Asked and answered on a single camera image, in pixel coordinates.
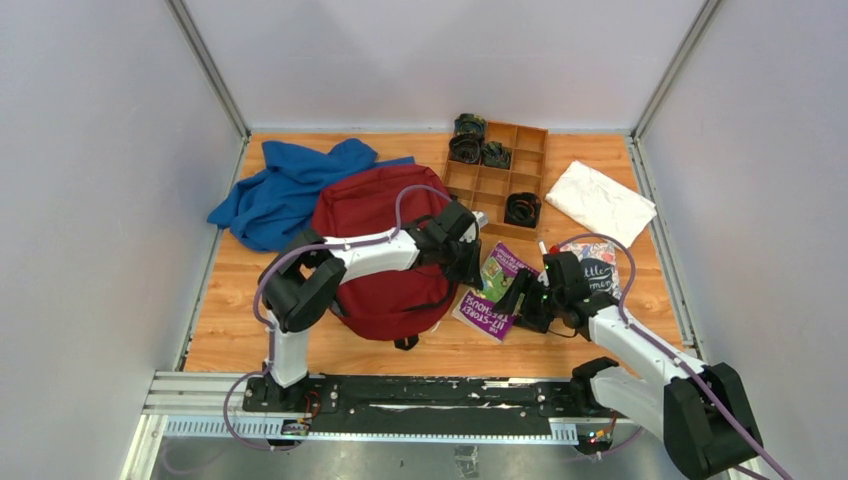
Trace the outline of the purple treehouse book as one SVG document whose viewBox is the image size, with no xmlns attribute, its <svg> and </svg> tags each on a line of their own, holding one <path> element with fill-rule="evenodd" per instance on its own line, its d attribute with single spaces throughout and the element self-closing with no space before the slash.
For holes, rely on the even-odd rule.
<svg viewBox="0 0 848 480">
<path fill-rule="evenodd" d="M 539 274 L 536 269 L 519 259 L 503 242 L 498 242 L 481 267 L 483 289 L 469 288 L 457 301 L 452 316 L 488 339 L 502 343 L 513 326 L 515 316 L 495 313 L 494 306 L 522 269 Z"/>
</svg>

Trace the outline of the Little Women book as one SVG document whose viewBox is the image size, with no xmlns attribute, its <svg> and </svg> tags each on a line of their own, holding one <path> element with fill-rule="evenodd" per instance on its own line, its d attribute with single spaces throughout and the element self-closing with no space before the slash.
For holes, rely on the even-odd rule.
<svg viewBox="0 0 848 480">
<path fill-rule="evenodd" d="M 572 242 L 563 247 L 579 260 L 590 289 L 607 292 L 616 299 L 621 296 L 621 280 L 617 269 L 617 250 L 609 242 Z"/>
</svg>

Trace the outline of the red backpack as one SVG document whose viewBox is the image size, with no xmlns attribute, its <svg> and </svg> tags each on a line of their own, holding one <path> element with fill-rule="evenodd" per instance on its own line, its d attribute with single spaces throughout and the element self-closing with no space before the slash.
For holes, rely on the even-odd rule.
<svg viewBox="0 0 848 480">
<path fill-rule="evenodd" d="M 362 338 L 414 348 L 451 305 L 474 249 L 463 211 L 423 165 L 373 168 L 324 188 L 312 229 L 330 243 L 369 242 L 337 253 L 346 272 L 334 314 Z"/>
</svg>

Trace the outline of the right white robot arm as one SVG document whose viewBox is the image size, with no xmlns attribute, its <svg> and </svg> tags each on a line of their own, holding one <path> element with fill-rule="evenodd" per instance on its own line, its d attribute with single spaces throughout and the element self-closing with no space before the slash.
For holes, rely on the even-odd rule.
<svg viewBox="0 0 848 480">
<path fill-rule="evenodd" d="M 760 455 L 762 438 L 738 372 L 673 348 L 623 305 L 591 288 L 577 256 L 543 257 L 544 269 L 520 269 L 493 308 L 545 333 L 560 319 L 612 352 L 572 371 L 571 403 L 584 417 L 605 409 L 659 439 L 682 475 L 707 479 Z"/>
</svg>

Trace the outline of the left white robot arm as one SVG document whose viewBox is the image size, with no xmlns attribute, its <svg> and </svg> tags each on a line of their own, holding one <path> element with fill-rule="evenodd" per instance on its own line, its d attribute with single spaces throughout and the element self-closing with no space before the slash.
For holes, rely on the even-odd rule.
<svg viewBox="0 0 848 480">
<path fill-rule="evenodd" d="M 347 238 L 308 229 L 260 274 L 252 309 L 269 334 L 262 375 L 272 382 L 268 400 L 283 413 L 306 400 L 310 329 L 335 303 L 340 286 L 384 272 L 436 266 L 454 283 L 479 288 L 482 211 L 457 201 L 423 223 Z"/>
</svg>

